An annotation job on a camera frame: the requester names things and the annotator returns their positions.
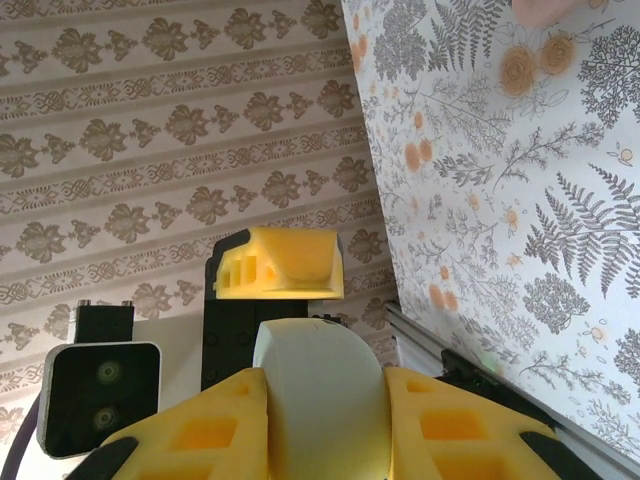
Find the damask wallpaper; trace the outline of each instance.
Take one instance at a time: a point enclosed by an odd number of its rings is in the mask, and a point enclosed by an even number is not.
[[[395,347],[387,236],[336,1],[0,2],[0,458],[80,299],[202,309],[214,242],[337,228],[339,314]],[[22,478],[77,460],[32,445]]]
[[[640,461],[640,10],[344,0],[404,312]]]

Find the fern leaf illustration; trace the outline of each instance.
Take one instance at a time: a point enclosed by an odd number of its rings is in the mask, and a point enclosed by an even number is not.
[[[480,48],[480,37],[484,27],[484,11],[481,8],[474,8],[473,12],[470,14],[471,22],[469,25],[469,57],[471,58],[471,68],[475,69],[478,49]]]
[[[615,221],[613,218],[608,218],[609,214],[614,210],[613,207],[598,211],[605,204],[604,200],[599,200],[589,206],[594,196],[593,192],[586,193],[587,190],[585,188],[578,189],[577,185],[572,185],[560,172],[558,172],[557,178],[565,196],[571,200],[571,205],[575,208],[587,229],[603,230]]]
[[[448,5],[444,5],[442,3],[436,2],[436,10],[442,18],[442,22],[444,23],[444,28],[448,31],[448,35],[455,36],[456,34],[456,13],[453,11],[451,7]],[[456,65],[456,45],[453,42],[453,38],[448,39],[445,43],[447,47],[447,53],[449,54],[449,60],[451,61],[451,66],[455,70]]]
[[[484,19],[484,35],[482,36],[482,47],[484,56],[489,58],[491,55],[491,42],[493,41],[493,32],[498,26],[498,19],[502,14],[503,6],[511,3],[511,0],[484,0],[482,9],[486,12]]]
[[[447,32],[442,25],[436,24],[433,18],[431,19],[431,29],[436,37],[436,41],[429,41],[429,44],[431,45],[431,51],[429,52],[429,71],[444,69],[448,72],[447,44],[450,42],[447,38]]]
[[[605,298],[613,282],[623,274],[627,294],[638,298],[640,245],[635,242],[640,240],[640,195],[634,194],[633,183],[600,167],[591,168],[607,185],[612,200],[597,200],[594,192],[572,184],[558,173],[558,184],[569,202],[563,203],[545,189],[553,215],[546,215],[536,205],[540,227],[531,226],[525,255],[537,257],[543,264],[551,263],[556,271],[561,256],[569,277],[577,268],[585,286],[600,262],[600,290]]]
[[[553,210],[553,214],[556,216],[560,231],[564,235],[576,235],[581,230],[580,221],[573,218],[573,212],[569,211],[566,205],[563,205],[557,198],[555,198],[548,189],[544,191],[547,197],[547,202]]]
[[[607,298],[609,287],[620,274],[626,262],[632,258],[633,252],[627,237],[620,232],[606,232],[600,237],[600,241],[604,254],[600,289],[604,298]]]
[[[632,228],[640,230],[640,195],[632,195],[635,184],[630,183],[627,186],[625,179],[618,178],[618,175],[603,170],[596,165],[589,164],[609,187],[609,192],[613,199],[620,202],[615,205],[616,225],[621,228]]]
[[[578,237],[578,275],[582,285],[587,285],[587,277],[600,257],[600,243],[595,234],[585,233]]]
[[[545,237],[550,241],[556,240],[558,226],[555,222],[545,215],[540,205],[536,205],[536,214],[538,215],[538,220],[540,220],[540,225],[542,225]]]
[[[458,65],[460,70],[464,68],[464,53],[467,50],[467,37],[469,36],[469,21],[467,18],[462,17],[458,28],[456,29],[456,35],[458,38]]]
[[[638,255],[638,248],[636,250],[636,259],[632,260],[629,264],[629,270],[625,276],[625,282],[627,283],[627,294],[631,298],[638,298],[640,296],[640,255]]]

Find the white cylinder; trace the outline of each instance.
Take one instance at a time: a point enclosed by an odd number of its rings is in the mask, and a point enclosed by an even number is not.
[[[383,480],[391,421],[382,369],[355,333],[321,319],[263,322],[271,480]]]

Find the depth camera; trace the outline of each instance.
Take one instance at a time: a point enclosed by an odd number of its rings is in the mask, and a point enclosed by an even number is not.
[[[61,345],[49,352],[38,442],[54,458],[90,452],[158,411],[160,350],[153,343]]]

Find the floral wallpaper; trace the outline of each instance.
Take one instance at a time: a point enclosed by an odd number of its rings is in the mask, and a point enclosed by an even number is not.
[[[213,244],[335,228],[337,314],[395,364],[396,296],[339,2],[0,2],[0,458],[80,299],[199,312]],[[76,460],[29,448],[21,478]]]
[[[640,461],[640,13],[344,0],[402,308]]]

